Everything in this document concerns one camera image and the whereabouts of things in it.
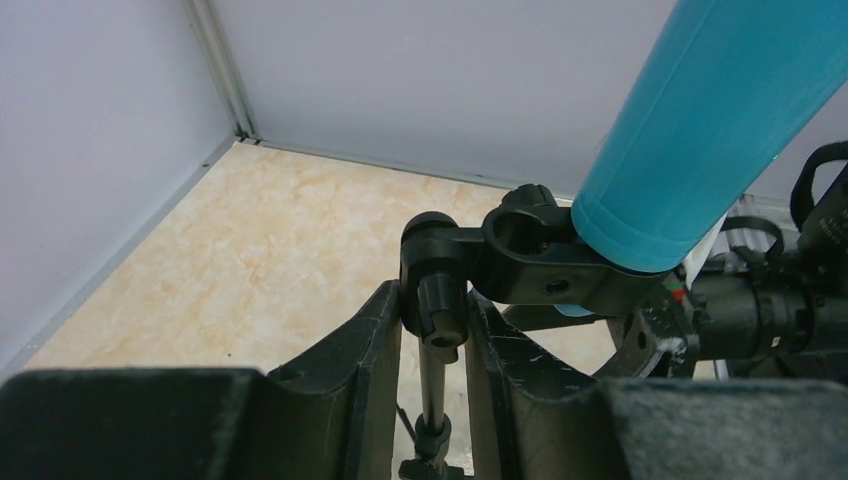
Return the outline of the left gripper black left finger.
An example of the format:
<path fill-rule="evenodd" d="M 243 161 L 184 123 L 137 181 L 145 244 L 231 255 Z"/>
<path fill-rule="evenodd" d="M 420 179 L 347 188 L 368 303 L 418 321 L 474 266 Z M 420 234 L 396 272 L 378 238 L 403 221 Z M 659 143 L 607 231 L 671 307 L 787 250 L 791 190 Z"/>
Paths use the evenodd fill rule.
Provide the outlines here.
<path fill-rule="evenodd" d="M 1 388 L 5 479 L 388 479 L 399 286 L 287 363 L 54 369 Z"/>

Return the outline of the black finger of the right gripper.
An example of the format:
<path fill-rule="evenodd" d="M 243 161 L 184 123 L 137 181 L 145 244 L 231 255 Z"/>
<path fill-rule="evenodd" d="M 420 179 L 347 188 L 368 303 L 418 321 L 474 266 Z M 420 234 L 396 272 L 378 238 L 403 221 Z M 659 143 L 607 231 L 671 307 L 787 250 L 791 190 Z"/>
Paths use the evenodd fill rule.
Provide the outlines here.
<path fill-rule="evenodd" d="M 691 379 L 699 357 L 699 337 L 684 306 L 679 283 L 654 287 L 640 307 L 606 320 L 615 352 L 596 378 Z"/>

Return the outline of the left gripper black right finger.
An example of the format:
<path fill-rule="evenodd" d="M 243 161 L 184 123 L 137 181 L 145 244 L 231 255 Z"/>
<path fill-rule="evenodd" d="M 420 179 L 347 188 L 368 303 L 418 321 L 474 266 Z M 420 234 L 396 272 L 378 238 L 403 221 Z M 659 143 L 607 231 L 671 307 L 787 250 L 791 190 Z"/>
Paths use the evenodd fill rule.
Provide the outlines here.
<path fill-rule="evenodd" d="M 479 479 L 843 479 L 847 391 L 828 381 L 597 380 L 484 297 L 466 345 Z"/>

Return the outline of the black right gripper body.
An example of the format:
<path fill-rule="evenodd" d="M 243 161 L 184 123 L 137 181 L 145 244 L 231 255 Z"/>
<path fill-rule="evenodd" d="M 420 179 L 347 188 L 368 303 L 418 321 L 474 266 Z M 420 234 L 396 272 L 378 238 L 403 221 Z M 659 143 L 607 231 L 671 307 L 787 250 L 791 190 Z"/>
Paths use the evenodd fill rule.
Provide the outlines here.
<path fill-rule="evenodd" d="M 722 231 L 772 237 L 764 251 L 733 245 L 709 259 L 695 279 L 695 327 L 706 360 L 723 361 L 731 378 L 847 378 L 847 172 L 819 199 L 817 170 L 847 160 L 847 143 L 816 149 L 789 202 L 794 246 L 774 222 L 731 216 Z"/>

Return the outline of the small black tripod stand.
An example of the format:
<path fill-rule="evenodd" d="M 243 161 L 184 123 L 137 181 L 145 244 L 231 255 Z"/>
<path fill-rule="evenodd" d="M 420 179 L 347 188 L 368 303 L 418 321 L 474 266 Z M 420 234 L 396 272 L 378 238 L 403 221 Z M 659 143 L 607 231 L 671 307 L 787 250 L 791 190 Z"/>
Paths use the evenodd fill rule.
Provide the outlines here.
<path fill-rule="evenodd" d="M 399 304 L 419 341 L 422 414 L 403 479 L 460 479 L 446 462 L 452 425 L 445 368 L 466 361 L 474 477 L 620 479 L 628 476 L 595 378 L 556 358 L 497 310 L 537 317 L 561 304 L 604 318 L 636 313 L 664 272 L 601 256 L 569 208 L 544 186 L 507 193 L 476 228 L 440 212 L 417 215 L 400 244 Z"/>

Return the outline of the turquoise toy microphone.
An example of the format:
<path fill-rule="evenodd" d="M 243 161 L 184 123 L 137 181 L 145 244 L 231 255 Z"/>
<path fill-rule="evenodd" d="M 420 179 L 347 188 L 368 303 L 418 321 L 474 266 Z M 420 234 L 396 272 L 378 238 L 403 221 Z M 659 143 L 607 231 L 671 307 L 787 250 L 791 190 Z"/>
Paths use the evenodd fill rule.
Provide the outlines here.
<path fill-rule="evenodd" d="M 613 264 L 680 264 L 847 79 L 843 1 L 680 1 L 571 208 Z"/>

